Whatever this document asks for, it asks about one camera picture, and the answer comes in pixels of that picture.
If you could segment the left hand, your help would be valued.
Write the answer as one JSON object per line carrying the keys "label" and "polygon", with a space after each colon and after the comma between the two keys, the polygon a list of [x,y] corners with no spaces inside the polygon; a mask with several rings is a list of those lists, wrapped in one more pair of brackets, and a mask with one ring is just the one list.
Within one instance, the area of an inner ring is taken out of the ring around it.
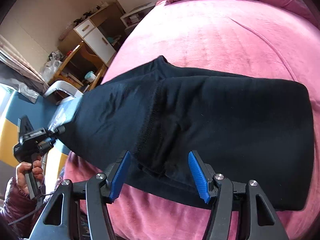
{"label": "left hand", "polygon": [[35,179],[43,183],[44,174],[41,164],[41,158],[38,157],[33,163],[28,162],[21,162],[19,165],[16,166],[16,183],[20,190],[26,194],[29,193],[27,182],[25,179],[25,172],[31,171],[35,177]]}

